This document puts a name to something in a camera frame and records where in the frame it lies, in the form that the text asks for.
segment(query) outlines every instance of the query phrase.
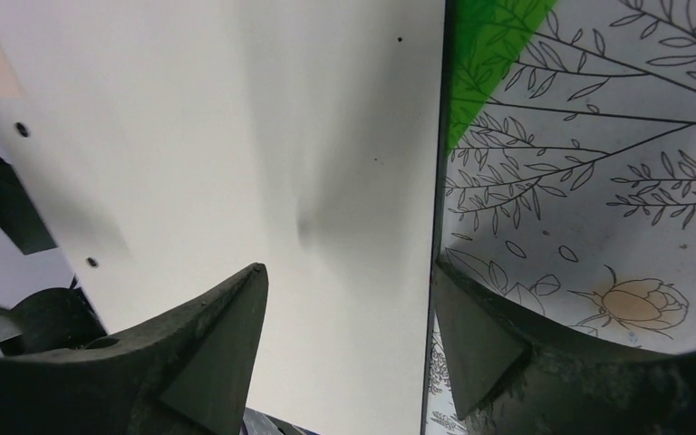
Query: flower drawing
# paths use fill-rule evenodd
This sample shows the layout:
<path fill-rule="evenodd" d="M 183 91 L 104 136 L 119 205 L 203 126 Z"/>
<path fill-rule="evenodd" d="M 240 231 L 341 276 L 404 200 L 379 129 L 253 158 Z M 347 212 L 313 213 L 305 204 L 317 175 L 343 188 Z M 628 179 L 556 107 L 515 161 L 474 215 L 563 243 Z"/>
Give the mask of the flower drawing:
<path fill-rule="evenodd" d="M 673 288 L 660 279 L 646 278 L 617 282 L 614 270 L 607 266 L 613 276 L 613 285 L 605 292 L 591 294 L 572 292 L 590 299 L 599 307 L 599 313 L 588 317 L 578 324 L 578 329 L 594 329 L 587 324 L 606 318 L 601 327 L 612 321 L 628 328 L 636 326 L 659 334 L 661 330 L 673 328 L 684 321 L 690 303 Z"/>

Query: black machine part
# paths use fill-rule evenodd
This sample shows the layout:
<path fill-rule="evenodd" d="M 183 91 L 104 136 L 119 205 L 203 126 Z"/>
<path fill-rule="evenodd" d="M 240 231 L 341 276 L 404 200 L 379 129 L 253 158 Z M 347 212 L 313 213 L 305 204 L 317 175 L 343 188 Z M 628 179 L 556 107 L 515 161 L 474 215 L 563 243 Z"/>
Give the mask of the black machine part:
<path fill-rule="evenodd" d="M 10 310 L 20 336 L 0 343 L 4 355 L 78 349 L 107 335 L 81 288 L 47 288 Z"/>
<path fill-rule="evenodd" d="M 237 435 L 267 283 L 254 264 L 81 349 L 0 358 L 0 434 Z"/>
<path fill-rule="evenodd" d="M 57 247 L 12 166 L 1 158 L 0 228 L 23 254 Z"/>
<path fill-rule="evenodd" d="M 431 290 L 469 433 L 696 433 L 696 352 L 655 353 L 579 333 L 448 264 L 434 267 Z"/>

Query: screw hole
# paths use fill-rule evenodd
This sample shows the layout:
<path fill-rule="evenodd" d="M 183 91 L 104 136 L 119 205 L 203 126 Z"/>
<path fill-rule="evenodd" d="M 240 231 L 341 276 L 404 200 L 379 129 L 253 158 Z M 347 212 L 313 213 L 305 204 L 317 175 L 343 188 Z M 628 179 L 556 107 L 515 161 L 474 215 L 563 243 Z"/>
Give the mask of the screw hole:
<path fill-rule="evenodd" d="M 28 128 L 25 127 L 25 124 L 21 122 L 17 122 L 14 127 L 17 129 L 17 132 L 20 133 L 20 136 L 27 138 L 28 136 L 31 135 L 30 131 L 28 131 Z"/>

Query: leaf line drawing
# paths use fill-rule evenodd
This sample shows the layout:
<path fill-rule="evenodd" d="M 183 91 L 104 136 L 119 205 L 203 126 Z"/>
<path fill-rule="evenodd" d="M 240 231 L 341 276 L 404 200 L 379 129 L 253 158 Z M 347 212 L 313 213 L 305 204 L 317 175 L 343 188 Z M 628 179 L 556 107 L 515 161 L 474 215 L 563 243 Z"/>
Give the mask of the leaf line drawing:
<path fill-rule="evenodd" d="M 569 246 L 564 246 L 564 245 L 560 246 L 559 247 L 559 255 L 562 256 L 562 258 L 564 260 L 569 261 L 570 263 L 577 263 L 578 261 L 580 261 L 580 260 L 578 260 L 577 254 L 575 253 L 575 251 L 570 249 Z"/>
<path fill-rule="evenodd" d="M 522 208 L 533 212 L 536 218 L 540 220 L 542 217 L 540 199 L 548 195 L 566 198 L 568 193 L 580 189 L 594 175 L 596 162 L 640 147 L 677 131 L 685 130 L 691 126 L 691 124 L 682 124 L 679 127 L 655 134 L 645 140 L 637 141 L 620 150 L 605 152 L 582 148 L 579 141 L 574 139 L 571 140 L 572 145 L 569 148 L 537 146 L 532 143 L 533 136 L 527 136 L 526 130 L 520 127 L 521 124 L 518 121 L 513 124 L 517 133 L 511 133 L 510 127 L 512 124 L 508 122 L 508 118 L 500 123 L 488 113 L 478 117 L 477 124 L 483 130 L 472 131 L 470 136 L 481 143 L 482 147 L 474 146 L 472 148 L 458 149 L 457 152 L 452 153 L 452 156 L 454 156 L 453 158 L 460 156 L 463 162 L 467 162 L 470 153 L 473 151 L 480 173 L 476 177 L 472 177 L 460 169 L 459 174 L 462 182 L 456 182 L 446 177 L 444 179 L 445 196 L 449 197 L 458 191 L 457 208 L 448 208 L 448 211 L 459 215 L 460 221 L 466 215 L 472 215 L 474 231 L 479 229 L 480 220 L 485 213 L 491 215 L 488 218 L 490 219 L 492 233 L 495 236 L 498 233 L 502 218 L 510 219 L 513 227 L 519 228 Z M 499 133 L 506 138 L 513 139 L 503 141 L 492 133 Z M 522 143 L 522 145 L 516 148 L 511 147 L 511 144 L 517 143 Z M 503 156 L 507 160 L 507 163 L 501 163 L 500 169 L 487 164 L 489 150 L 493 148 L 501 148 Z M 570 155 L 565 156 L 568 164 L 564 167 L 548 163 L 525 164 L 523 167 L 532 171 L 528 174 L 526 172 L 519 174 L 518 170 L 522 168 L 522 165 L 515 158 L 508 155 L 509 151 L 516 150 L 532 150 L 535 156 L 542 156 L 549 150 L 564 150 L 569 152 Z M 484 168 L 489 170 L 489 175 L 482 172 Z M 560 189 L 559 187 L 563 186 L 562 183 L 565 182 L 567 183 L 565 190 Z"/>
<path fill-rule="evenodd" d="M 672 159 L 665 151 L 661 152 L 662 171 L 666 176 L 654 177 L 653 169 L 646 164 L 629 165 L 631 177 L 611 180 L 630 184 L 634 193 L 615 195 L 617 201 L 608 202 L 607 206 L 628 208 L 623 214 L 626 218 L 641 210 L 645 216 L 652 216 L 653 227 L 666 215 L 683 217 L 681 228 L 687 228 L 696 213 L 696 159 L 683 150 L 678 154 L 678 159 Z"/>
<path fill-rule="evenodd" d="M 546 309 L 540 298 L 552 295 L 561 288 L 559 279 L 553 274 L 543 275 L 527 286 L 509 279 L 505 269 L 494 261 L 487 263 L 456 249 L 448 248 L 446 252 L 449 263 L 458 270 L 477 277 L 489 290 L 541 315 L 546 315 Z"/>
<path fill-rule="evenodd" d="M 598 331 L 612 322 L 619 324 L 625 330 L 631 327 L 672 337 L 664 330 L 674 328 L 684 322 L 690 303 L 673 287 L 657 278 L 644 278 L 618 282 L 617 274 L 610 266 L 604 265 L 613 279 L 612 286 L 597 293 L 570 291 L 591 300 L 598 313 L 586 317 L 577 324 L 570 325 L 585 334 L 598 336 Z M 602 324 L 592 326 L 595 322 Z"/>
<path fill-rule="evenodd" d="M 660 41 L 661 45 L 684 51 L 688 49 L 694 50 L 696 48 L 696 2 L 693 3 L 692 1 L 687 1 L 684 11 L 680 11 L 679 13 L 674 11 L 673 1 L 664 2 L 662 3 L 662 14 L 651 13 L 644 10 L 642 1 L 630 2 L 628 0 L 621 0 L 621 3 L 637 14 L 621 18 L 620 20 L 610 24 L 611 26 L 634 24 L 637 21 L 640 21 L 641 18 L 646 18 L 652 21 L 652 23 L 645 28 L 645 32 L 650 27 L 652 29 L 656 29 L 659 24 L 663 24 L 677 30 L 682 35 L 662 39 Z M 685 28 L 682 24 L 676 21 L 677 15 L 684 15 L 688 27 Z M 693 53 L 683 53 L 651 59 L 650 61 L 647 61 L 647 63 L 655 66 L 689 65 L 696 63 L 696 50 L 694 50 Z M 696 80 L 696 71 L 687 71 L 686 73 L 692 79 Z"/>
<path fill-rule="evenodd" d="M 592 116 L 592 117 L 597 117 L 597 118 L 612 118 L 612 119 L 620 119 L 620 120 L 632 120 L 632 121 L 655 121 L 655 122 L 667 122 L 667 123 L 672 123 L 672 124 L 690 124 L 692 126 L 696 126 L 696 121 L 688 121 L 688 120 L 675 120 L 675 119 L 669 119 L 669 118 L 654 118 L 654 117 L 649 117 L 649 116 L 635 116 L 635 115 L 625 115 L 621 113 L 607 113 L 607 112 L 591 112 L 591 111 L 579 111 L 575 109 L 562 109 L 562 108 L 557 108 L 557 107 L 539 107 L 539 106 L 531 106 L 531 105 L 526 105 L 526 104 L 518 104 L 518 103 L 512 103 L 512 102 L 503 102 L 503 101 L 497 101 L 492 97 L 489 97 L 489 99 L 486 100 L 472 100 L 472 99 L 465 99 L 465 98 L 460 98 L 460 97 L 453 97 L 453 100 L 460 100 L 464 102 L 478 102 L 478 103 L 484 103 L 487 106 L 497 106 L 497 107 L 508 107 L 508 108 L 514 108 L 514 109 L 529 109 L 531 111 L 546 111 L 546 112 L 553 112 L 553 113 L 559 113 L 563 115 L 567 115 L 564 119 L 564 121 L 571 121 L 572 119 L 576 118 L 578 115 L 582 116 Z M 471 125 L 470 123 L 465 123 L 465 122 L 452 122 L 453 124 L 460 124 L 460 125 Z"/>
<path fill-rule="evenodd" d="M 472 242 L 473 238 L 466 236 L 465 234 L 460 234 L 460 233 L 451 233 L 454 237 L 457 237 L 461 240 L 465 240 L 467 242 Z"/>
<path fill-rule="evenodd" d="M 465 423 L 458 420 L 458 416 L 454 413 L 445 415 L 441 411 L 434 411 L 433 418 L 431 421 L 440 425 L 447 430 L 447 435 L 467 435 L 468 430 L 466 429 Z"/>
<path fill-rule="evenodd" d="M 633 12 L 633 7 L 635 7 L 635 6 L 631 6 L 626 1 L 622 1 L 620 3 L 629 7 L 629 9 L 631 9 L 630 12 Z M 598 31 L 597 29 L 592 30 L 592 35 L 594 37 L 593 38 L 594 39 L 594 48 L 586 48 L 585 46 L 582 46 L 579 44 L 579 42 L 582 41 L 582 38 L 584 35 L 583 29 L 579 29 L 577 31 L 577 33 L 575 33 L 575 36 L 573 36 L 573 38 L 571 38 L 569 41 L 567 41 L 560 36 L 560 29 L 559 29 L 558 25 L 556 25 L 555 27 L 549 26 L 549 27 L 551 27 L 551 34 L 547 34 L 545 32 L 539 31 L 539 30 L 533 32 L 532 29 L 530 29 L 529 26 L 527 25 L 527 23 L 524 21 L 524 18 L 520 17 L 510 5 L 498 3 L 497 7 L 498 7 L 498 9 L 500 9 L 501 11 L 503 11 L 507 15 L 506 18 L 499 19 L 499 18 L 495 17 L 494 19 L 491 19 L 488 21 L 478 21 L 478 22 L 476 22 L 476 24 L 484 25 L 484 26 L 496 26 L 496 27 L 506 29 L 506 30 L 513 30 L 516 32 L 523 32 L 523 33 L 526 33 L 528 35 L 534 35 L 538 40 L 538 44 L 539 44 L 539 41 L 543 41 L 546 43 L 546 46 L 550 47 L 551 49 L 553 49 L 553 47 L 550 44 L 557 44 L 559 46 L 564 46 L 564 47 L 567 47 L 569 49 L 577 50 L 580 53 L 580 57 L 579 57 L 579 61 L 578 61 L 578 65 L 579 65 L 578 69 L 582 69 L 583 66 L 585 66 L 585 64 L 586 64 L 586 59 L 588 57 L 593 56 L 595 58 L 601 59 L 602 61 L 606 61 L 606 62 L 609 62 L 611 64 L 616 64 L 616 65 L 619 65 L 619 66 L 624 67 L 626 69 L 629 69 L 633 73 L 640 73 L 640 74 L 644 74 L 645 76 L 652 76 L 654 78 L 657 78 L 657 79 L 662 80 L 664 82 L 670 83 L 674 86 L 677 86 L 677 87 L 682 88 L 684 90 L 687 90 L 689 92 L 696 93 L 696 87 L 692 87 L 688 84 L 674 80 L 672 77 L 670 77 L 666 74 L 660 73 L 660 72 L 655 71 L 655 70 L 647 69 L 645 66 L 627 63 L 624 61 L 614 59 L 612 56 L 608 56 L 606 54 L 606 40 L 604 39 L 604 36 L 602 35 L 602 33 L 600 31 Z M 548 15 L 551 17 L 556 17 L 556 14 L 553 11 L 549 11 Z M 556 20 L 556 24 L 558 24 L 558 18 L 552 18 L 551 22 L 554 22 L 554 20 Z M 645 37 L 654 33 L 656 28 L 657 28 L 657 24 L 651 24 L 650 26 L 648 26 L 648 28 L 645 29 L 645 31 L 647 31 L 649 29 L 648 34 L 643 33 L 642 39 L 644 39 Z M 696 25 L 695 24 L 692 25 L 692 29 L 696 33 Z M 563 62 L 557 62 L 557 61 L 560 61 L 560 59 L 561 59 L 560 56 L 558 56 L 558 52 L 551 51 L 548 49 L 545 49 L 544 51 L 546 52 L 546 55 L 551 58 L 551 60 L 554 64 L 557 64 L 562 69 L 567 69 L 564 66 Z M 695 55 L 685 55 L 684 57 L 680 57 L 680 56 L 669 56 L 669 57 L 670 57 L 670 59 L 667 59 L 667 60 L 661 59 L 661 58 L 651 59 L 650 61 L 647 61 L 646 63 L 649 66 L 679 66 L 682 64 L 689 64 L 689 63 L 696 62 L 696 54 Z M 671 59 L 672 57 L 676 57 L 678 59 L 676 61 L 674 61 L 673 59 Z M 538 60 L 538 59 L 545 60 L 546 66 L 548 65 L 548 60 L 545 59 L 545 56 L 543 56 L 542 58 L 540 56 L 538 56 L 536 58 L 536 60 Z M 536 98 L 538 96 L 541 96 L 542 93 L 545 93 L 548 91 L 548 89 L 550 89 L 550 87 L 553 84 L 553 81 L 556 77 L 555 74 L 557 74 L 557 72 L 553 72 L 551 76 L 549 76 L 548 78 L 546 78 L 543 81 L 543 84 L 545 84 L 546 86 L 544 87 L 541 85 L 540 88 L 538 89 L 538 91 L 541 93 L 538 95 L 534 94 L 533 97 Z M 692 77 L 693 79 L 696 80 L 696 74 L 689 74 L 689 72 L 688 72 L 688 75 L 690 75 L 690 77 Z"/>
<path fill-rule="evenodd" d="M 433 331 L 431 334 L 430 365 L 428 370 L 428 392 L 430 394 L 441 394 L 445 388 L 447 390 L 452 389 L 440 331 Z"/>
<path fill-rule="evenodd" d="M 527 253 L 524 252 L 524 249 L 521 248 L 521 246 L 517 245 L 516 243 L 506 240 L 506 248 L 508 251 L 510 251 L 511 254 L 521 258 L 521 259 L 527 259 Z"/>
<path fill-rule="evenodd" d="M 609 73 L 607 73 L 607 72 L 569 71 L 567 69 L 561 70 L 561 69 L 556 69 L 556 68 L 553 68 L 551 66 L 547 66 L 547 65 L 543 65 L 543 64 L 537 65 L 537 64 L 531 63 L 529 61 L 522 61 L 521 58 L 516 60 L 514 63 L 516 65 L 521 65 L 522 68 L 520 68 L 518 71 L 514 72 L 513 75 L 511 75 L 511 79 L 506 83 L 506 86 L 503 88 L 505 91 L 511 89 L 518 82 L 518 80 L 521 79 L 521 77 L 524 74 L 524 71 L 529 71 L 527 73 L 528 79 L 532 75 L 533 70 L 535 70 L 536 73 L 537 73 L 537 71 L 547 71 L 547 72 L 551 72 L 551 73 L 578 75 L 578 76 L 582 76 L 582 77 L 598 77 L 598 78 L 603 78 L 603 79 L 612 79 L 612 78 L 618 78 L 618 77 L 646 77 L 649 75 L 646 72 L 621 72 L 621 73 L 609 72 Z M 532 82 L 532 83 L 537 82 L 537 77 L 534 81 L 530 80 L 530 82 Z M 535 87 L 534 84 L 530 84 L 530 82 L 528 82 L 527 85 L 530 87 L 530 89 L 534 88 Z M 598 91 L 598 88 L 601 87 L 602 85 L 604 85 L 605 83 L 606 83 L 606 81 L 591 85 L 592 87 L 596 86 L 596 89 L 594 89 L 593 91 Z M 570 98 L 570 100 L 575 100 L 576 98 L 584 97 L 587 94 L 588 93 L 577 95 L 575 98 Z"/>

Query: green paper edge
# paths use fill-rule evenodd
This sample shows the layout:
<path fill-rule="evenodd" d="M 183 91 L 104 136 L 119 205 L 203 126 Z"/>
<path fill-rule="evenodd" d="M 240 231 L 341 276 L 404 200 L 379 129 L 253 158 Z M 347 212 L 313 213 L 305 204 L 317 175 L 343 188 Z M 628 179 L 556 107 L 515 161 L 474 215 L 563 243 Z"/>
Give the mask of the green paper edge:
<path fill-rule="evenodd" d="M 479 115 L 489 95 L 556 0 L 454 0 L 454 48 L 449 89 L 447 155 Z"/>

